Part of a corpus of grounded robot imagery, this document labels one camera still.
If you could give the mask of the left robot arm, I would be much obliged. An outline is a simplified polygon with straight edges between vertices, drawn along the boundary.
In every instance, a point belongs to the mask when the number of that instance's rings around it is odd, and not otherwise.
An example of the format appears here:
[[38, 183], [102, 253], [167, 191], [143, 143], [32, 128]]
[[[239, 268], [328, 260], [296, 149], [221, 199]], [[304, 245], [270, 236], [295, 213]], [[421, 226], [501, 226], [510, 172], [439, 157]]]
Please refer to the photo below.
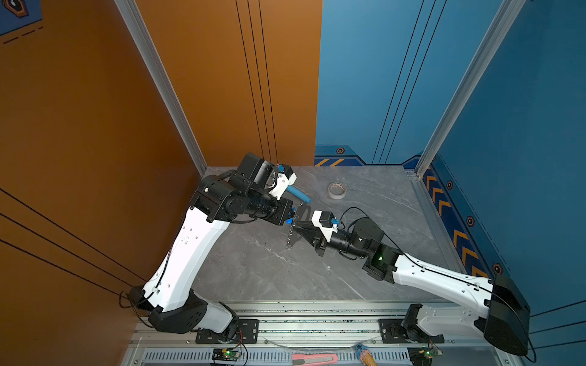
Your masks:
[[296, 179], [291, 166], [274, 165], [252, 153], [236, 169], [204, 177], [160, 267], [148, 282], [127, 293], [131, 309], [146, 311], [146, 325], [158, 332], [203, 329], [232, 340], [238, 328], [236, 313], [199, 297], [192, 285], [217, 240], [231, 224], [241, 222], [240, 215], [276, 226], [293, 218], [293, 202], [283, 195]]

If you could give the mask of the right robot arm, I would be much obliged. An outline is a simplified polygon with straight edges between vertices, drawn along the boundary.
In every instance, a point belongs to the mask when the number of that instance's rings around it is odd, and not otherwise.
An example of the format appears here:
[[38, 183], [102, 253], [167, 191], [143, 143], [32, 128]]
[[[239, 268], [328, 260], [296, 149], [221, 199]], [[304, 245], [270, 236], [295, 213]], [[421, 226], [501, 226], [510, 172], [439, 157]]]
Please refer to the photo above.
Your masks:
[[417, 288], [452, 302], [438, 308], [410, 305], [401, 328], [413, 343], [438, 343], [445, 335], [484, 338], [496, 349], [527, 357], [530, 341], [530, 305], [515, 282], [505, 274], [475, 277], [424, 262], [384, 244], [387, 234], [372, 219], [363, 217], [352, 230], [342, 230], [329, 211], [309, 221], [293, 220], [291, 229], [314, 247], [319, 256], [332, 248], [363, 260], [373, 279]]

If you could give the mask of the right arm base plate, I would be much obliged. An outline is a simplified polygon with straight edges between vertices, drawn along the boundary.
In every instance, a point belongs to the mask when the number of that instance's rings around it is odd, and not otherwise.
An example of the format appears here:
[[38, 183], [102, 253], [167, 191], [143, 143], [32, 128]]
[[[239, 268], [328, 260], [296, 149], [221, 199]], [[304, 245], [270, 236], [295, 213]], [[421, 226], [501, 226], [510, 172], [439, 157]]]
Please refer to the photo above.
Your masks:
[[443, 335], [428, 335], [416, 323], [409, 323], [407, 320], [381, 319], [378, 325], [384, 344], [445, 343]]

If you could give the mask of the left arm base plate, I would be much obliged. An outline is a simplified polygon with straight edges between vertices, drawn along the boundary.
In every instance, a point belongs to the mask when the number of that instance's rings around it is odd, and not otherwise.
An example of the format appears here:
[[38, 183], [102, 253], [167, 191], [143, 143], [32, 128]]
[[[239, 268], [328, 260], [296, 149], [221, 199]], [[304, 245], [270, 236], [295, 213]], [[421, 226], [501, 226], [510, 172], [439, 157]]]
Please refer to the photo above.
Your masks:
[[197, 332], [195, 343], [198, 345], [236, 345], [238, 343], [243, 343], [248, 346], [257, 343], [258, 335], [258, 319], [239, 319], [233, 335], [228, 336], [217, 334], [210, 330], [201, 330]]

